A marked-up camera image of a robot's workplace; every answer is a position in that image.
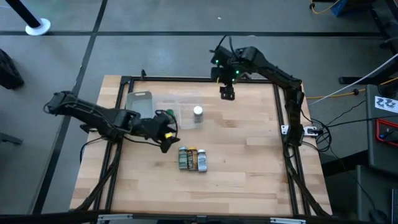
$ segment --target wooden tabletop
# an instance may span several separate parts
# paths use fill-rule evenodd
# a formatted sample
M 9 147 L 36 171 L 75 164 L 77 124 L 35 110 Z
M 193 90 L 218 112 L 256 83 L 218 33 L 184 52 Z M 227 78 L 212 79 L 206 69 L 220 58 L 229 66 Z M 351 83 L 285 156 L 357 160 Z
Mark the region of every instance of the wooden tabletop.
M 114 107 L 120 79 L 105 76 L 97 104 Z M 155 146 L 124 141 L 112 212 L 292 216 L 273 87 L 238 83 L 234 89 L 236 99 L 227 101 L 220 99 L 215 83 L 134 82 L 134 91 L 150 90 L 154 96 L 197 93 L 196 100 L 200 98 L 203 104 L 204 122 L 197 129 L 180 129 L 181 141 L 166 154 Z M 302 109 L 309 117 L 306 101 Z M 302 119 L 302 124 L 308 126 L 309 122 Z M 91 133 L 88 141 L 98 137 Z M 305 137 L 305 141 L 315 144 L 312 138 Z M 205 149 L 208 172 L 179 170 L 180 146 Z M 79 206 L 98 183 L 105 147 L 106 141 L 86 146 L 71 208 Z M 303 145 L 300 153 L 307 188 L 331 213 L 318 152 Z M 108 185 L 103 192 L 100 208 L 104 208 Z M 303 213 L 297 186 L 296 194 Z

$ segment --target black equipment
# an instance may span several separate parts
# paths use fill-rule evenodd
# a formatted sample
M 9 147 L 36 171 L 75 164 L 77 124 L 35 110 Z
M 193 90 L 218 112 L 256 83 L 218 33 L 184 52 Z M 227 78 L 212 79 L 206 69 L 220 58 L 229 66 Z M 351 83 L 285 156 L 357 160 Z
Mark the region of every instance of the black equipment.
M 379 93 L 386 98 L 395 98 L 398 91 L 398 80 L 394 80 L 385 85 L 378 85 Z
M 398 223 L 398 189 L 392 189 L 391 223 Z
M 84 131 L 88 133 L 95 128 L 105 140 L 114 143 L 122 141 L 125 134 L 144 139 L 151 138 L 159 144 L 162 152 L 166 153 L 173 143 L 180 140 L 172 136 L 177 129 L 169 126 L 175 118 L 170 119 L 171 115 L 162 110 L 157 110 L 154 118 L 140 119 L 141 115 L 137 112 L 103 108 L 77 98 L 70 91 L 54 93 L 53 98 L 44 106 L 44 109 L 49 114 L 77 118 L 86 123 L 80 126 Z
M 0 49 L 0 85 L 7 89 L 15 89 L 24 84 L 21 75 L 10 56 Z
M 286 111 L 290 125 L 284 142 L 290 146 L 301 146 L 304 129 L 300 123 L 301 105 L 304 93 L 301 89 L 302 81 L 288 75 L 275 65 L 269 63 L 265 56 L 255 47 L 236 49 L 234 53 L 222 46 L 214 51 L 211 69 L 211 78 L 225 86 L 220 87 L 221 99 L 234 100 L 233 84 L 241 78 L 250 78 L 252 73 L 258 73 L 285 90 Z

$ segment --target plastic lid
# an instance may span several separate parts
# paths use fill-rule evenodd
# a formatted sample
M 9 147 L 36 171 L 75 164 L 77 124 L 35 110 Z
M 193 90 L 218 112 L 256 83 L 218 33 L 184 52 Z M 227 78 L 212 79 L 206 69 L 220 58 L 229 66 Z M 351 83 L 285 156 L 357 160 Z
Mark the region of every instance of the plastic lid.
M 203 108 L 201 106 L 196 106 L 193 108 L 193 112 L 195 114 L 202 114 L 203 113 Z

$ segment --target concrete floor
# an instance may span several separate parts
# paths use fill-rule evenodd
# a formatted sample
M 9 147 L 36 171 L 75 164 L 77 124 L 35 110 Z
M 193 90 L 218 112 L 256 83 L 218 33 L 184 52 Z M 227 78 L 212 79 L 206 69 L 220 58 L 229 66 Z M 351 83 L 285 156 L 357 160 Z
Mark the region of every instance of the concrete floor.
M 98 21 L 98 35 L 93 29 L 103 0 L 24 2 L 36 15 L 52 22 L 54 33 L 22 35 L 24 22 L 12 9 L 0 7 L 0 48 L 13 58 L 25 80 L 20 90 L 0 88 L 0 131 L 24 140 L 21 146 L 0 145 L 0 213 L 31 212 L 62 122 L 61 117 L 43 113 L 42 107 L 53 92 L 71 90 L 78 74 L 84 75 L 78 96 L 92 102 L 98 97 L 104 75 L 138 75 L 145 69 L 153 76 L 208 77 L 211 54 L 207 50 L 221 38 L 214 31 L 267 32 L 261 37 L 234 36 L 234 46 L 256 46 L 270 62 L 301 78 L 307 96 L 322 96 L 342 87 L 338 77 L 361 77 L 391 56 L 378 47 L 378 37 L 287 37 L 281 33 L 378 32 L 368 12 L 339 18 L 330 12 L 318 16 L 308 9 L 307 0 L 108 0 L 103 19 Z M 328 5 L 317 3 L 317 8 Z M 102 31 L 130 32 L 106 36 Z M 162 35 L 159 31 L 197 33 Z M 90 38 L 94 41 L 91 54 Z M 363 99 L 359 95 L 325 100 L 310 107 L 311 116 L 327 123 Z M 363 105 L 339 121 L 365 116 Z M 70 122 L 45 213 L 69 208 L 79 150 L 87 137 L 79 124 L 75 119 Z M 333 129 L 335 153 L 346 156 L 364 150 L 365 130 L 365 123 Z M 321 157 L 322 161 L 332 158 Z

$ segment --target red device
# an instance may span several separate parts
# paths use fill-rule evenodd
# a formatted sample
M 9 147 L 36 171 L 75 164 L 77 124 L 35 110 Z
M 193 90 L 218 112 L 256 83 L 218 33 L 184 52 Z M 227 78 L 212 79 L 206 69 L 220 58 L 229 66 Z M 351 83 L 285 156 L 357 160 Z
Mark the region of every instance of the red device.
M 390 144 L 393 146 L 398 147 L 398 138 L 397 138 L 397 142 L 395 141 L 386 141 L 385 138 L 382 138 L 381 135 L 383 135 L 384 133 L 387 133 L 388 130 L 387 129 L 391 129 L 390 131 L 398 132 L 398 124 L 391 122 L 391 121 L 387 121 L 385 119 L 377 119 L 376 120 L 376 139 L 380 142 L 384 142 L 386 144 Z

